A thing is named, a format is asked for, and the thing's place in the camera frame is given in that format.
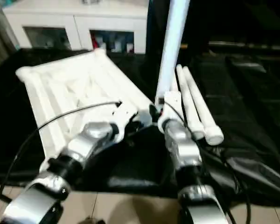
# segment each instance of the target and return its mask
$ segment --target cabinet door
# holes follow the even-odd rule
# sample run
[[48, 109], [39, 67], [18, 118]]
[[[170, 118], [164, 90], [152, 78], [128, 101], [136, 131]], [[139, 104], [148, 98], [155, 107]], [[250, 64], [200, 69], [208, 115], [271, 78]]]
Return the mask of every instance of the cabinet door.
[[81, 49], [74, 16], [6, 14], [22, 48]]
[[145, 53], [146, 19], [75, 16], [82, 48]]

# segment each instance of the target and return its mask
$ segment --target white pvc pipe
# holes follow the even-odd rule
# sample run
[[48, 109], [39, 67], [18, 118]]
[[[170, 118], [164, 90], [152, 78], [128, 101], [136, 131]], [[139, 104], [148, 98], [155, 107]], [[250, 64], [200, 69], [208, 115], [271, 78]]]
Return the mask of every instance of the white pvc pipe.
[[199, 117], [203, 123], [205, 131], [205, 140], [211, 146], [216, 146], [223, 142], [224, 136], [218, 125], [216, 125], [209, 108], [207, 107], [201, 92], [199, 91], [195, 80], [193, 79], [188, 67], [183, 68], [183, 73], [191, 91]]
[[111, 61], [106, 55], [105, 50], [96, 49], [94, 53], [97, 57], [97, 63], [104, 68], [106, 71], [103, 74], [96, 74], [93, 76], [95, 80], [101, 79], [101, 86], [105, 88], [117, 88], [118, 92], [121, 93], [123, 99], [127, 99], [130, 103], [135, 105], [139, 109], [137, 117], [145, 126], [152, 124], [152, 118], [149, 113], [149, 107], [153, 103], [144, 95], [144, 93], [138, 89], [138, 87]]
[[175, 72], [173, 72], [173, 79], [170, 87], [170, 91], [178, 91], [177, 81], [175, 77]]
[[191, 92], [188, 88], [187, 81], [180, 64], [176, 66], [176, 71], [179, 86], [181, 88], [182, 100], [186, 111], [188, 126], [197, 140], [202, 139], [204, 137], [204, 127], [199, 120]]
[[159, 99], [164, 98], [165, 93], [170, 90], [189, 3], [190, 0], [171, 0], [170, 2], [159, 81], [155, 95], [156, 106], [159, 105]]

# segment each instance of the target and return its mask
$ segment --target black fabric sheet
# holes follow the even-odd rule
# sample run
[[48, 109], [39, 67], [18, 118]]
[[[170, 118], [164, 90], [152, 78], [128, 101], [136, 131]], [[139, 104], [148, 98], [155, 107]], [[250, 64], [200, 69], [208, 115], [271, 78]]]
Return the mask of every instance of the black fabric sheet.
[[[36, 128], [25, 85], [14, 72], [84, 52], [22, 49], [0, 67], [0, 180], [21, 143]], [[144, 55], [113, 53], [109, 57], [154, 100], [159, 62]], [[245, 199], [232, 172], [213, 154], [224, 155], [253, 203], [280, 206], [280, 61], [199, 56], [188, 66], [224, 132], [218, 147], [201, 142], [203, 160], [220, 194], [228, 202]], [[36, 136], [8, 183], [25, 185], [37, 175], [43, 159]], [[127, 136], [93, 158], [75, 189], [176, 197], [163, 135], [152, 126]]]

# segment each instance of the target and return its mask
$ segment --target black cable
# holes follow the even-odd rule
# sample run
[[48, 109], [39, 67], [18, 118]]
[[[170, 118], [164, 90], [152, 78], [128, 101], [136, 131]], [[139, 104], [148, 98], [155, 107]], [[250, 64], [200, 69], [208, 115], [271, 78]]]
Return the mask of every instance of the black cable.
[[9, 168], [8, 168], [8, 171], [0, 185], [0, 197], [2, 195], [2, 192], [3, 192], [3, 189], [5, 188], [5, 185], [8, 181], [8, 178], [10, 176], [10, 173], [12, 171], [12, 169], [14, 168], [14, 166], [16, 165], [16, 162], [21, 158], [22, 154], [25, 152], [25, 145], [32, 139], [32, 137], [34, 137], [34, 135], [36, 133], [38, 133], [43, 127], [47, 126], [48, 124], [52, 123], [53, 121], [61, 118], [61, 117], [64, 117], [66, 115], [69, 115], [69, 114], [72, 114], [72, 113], [76, 113], [76, 112], [79, 112], [79, 111], [82, 111], [82, 110], [86, 110], [86, 109], [90, 109], [90, 108], [93, 108], [93, 107], [97, 107], [97, 106], [104, 106], [104, 105], [111, 105], [111, 104], [115, 104], [117, 106], [120, 105], [120, 102], [116, 102], [116, 101], [113, 101], [113, 102], [106, 102], [106, 103], [101, 103], [101, 104], [95, 104], [95, 105], [90, 105], [90, 106], [85, 106], [85, 107], [81, 107], [81, 108], [78, 108], [78, 109], [75, 109], [75, 110], [72, 110], [72, 111], [69, 111], [69, 112], [66, 112], [66, 113], [63, 113], [63, 114], [60, 114], [54, 118], [52, 118], [51, 120], [47, 121], [46, 123], [44, 123], [43, 125], [41, 125], [39, 128], [35, 129], [27, 138], [26, 140], [21, 144], [17, 154], [15, 155], [14, 157], [14, 160], [12, 161], [12, 163], [10, 164]]
[[[189, 126], [187, 125], [187, 123], [185, 122], [185, 120], [182, 118], [182, 116], [179, 114], [179, 112], [178, 112], [172, 105], [170, 105], [169, 103], [164, 102], [164, 104], [168, 105], [168, 106], [176, 113], [176, 115], [179, 117], [179, 119], [183, 122], [183, 125], [184, 125], [184, 126], [188, 129], [188, 131], [192, 134], [191, 129], [189, 128]], [[200, 146], [200, 143], [199, 143], [195, 138], [192, 138], [192, 139], [193, 139], [193, 141], [197, 144], [198, 148], [203, 150], [203, 148]], [[224, 204], [224, 207], [225, 207], [225, 210], [226, 210], [226, 212], [227, 212], [227, 214], [228, 214], [228, 216], [229, 216], [229, 218], [230, 218], [231, 223], [232, 223], [232, 224], [237, 224], [237, 222], [235, 221], [235, 219], [234, 219], [234, 217], [233, 217], [233, 215], [232, 215], [230, 209], [228, 208], [228, 206], [226, 206], [226, 205]]]
[[238, 184], [240, 185], [240, 188], [242, 189], [242, 191], [246, 197], [246, 210], [247, 210], [246, 224], [250, 224], [252, 212], [251, 212], [251, 202], [250, 202], [250, 198], [249, 198], [249, 195], [247, 192], [247, 187], [244, 185], [242, 180], [237, 176], [237, 174], [234, 171], [234, 169], [232, 168], [232, 166], [227, 162], [224, 154], [222, 154], [221, 157], [222, 157], [222, 161], [224, 162], [224, 164], [226, 164], [226, 166], [228, 166], [228, 168], [232, 171], [234, 179], [238, 182]]

